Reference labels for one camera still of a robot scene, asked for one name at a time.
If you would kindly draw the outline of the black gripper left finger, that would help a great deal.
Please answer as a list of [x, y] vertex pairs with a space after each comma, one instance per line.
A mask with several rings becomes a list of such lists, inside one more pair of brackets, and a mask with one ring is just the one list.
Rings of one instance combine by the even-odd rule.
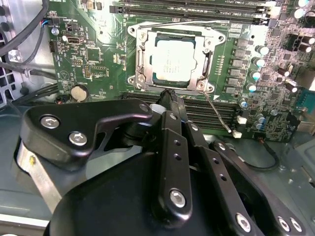
[[18, 164], [54, 211], [70, 189], [84, 182], [90, 159], [143, 147], [159, 161], [155, 214], [167, 223], [183, 223], [192, 213], [185, 120], [183, 100], [172, 89], [152, 105], [130, 98], [34, 107], [22, 119]]

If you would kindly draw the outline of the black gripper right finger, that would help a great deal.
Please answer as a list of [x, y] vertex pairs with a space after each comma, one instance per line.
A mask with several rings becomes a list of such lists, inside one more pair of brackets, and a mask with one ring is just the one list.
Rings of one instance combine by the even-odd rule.
[[183, 100], [171, 92], [171, 108], [185, 124], [199, 166], [209, 175], [219, 201], [223, 234], [305, 234], [298, 217], [264, 184], [259, 176], [224, 142], [208, 144], [188, 120]]

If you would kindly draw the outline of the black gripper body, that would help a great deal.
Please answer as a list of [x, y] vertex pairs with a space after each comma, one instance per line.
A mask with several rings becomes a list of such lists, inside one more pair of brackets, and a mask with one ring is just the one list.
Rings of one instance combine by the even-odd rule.
[[209, 179], [191, 170], [192, 216], [167, 229], [155, 218], [157, 155], [137, 154], [70, 190], [55, 209], [50, 236], [229, 236]]

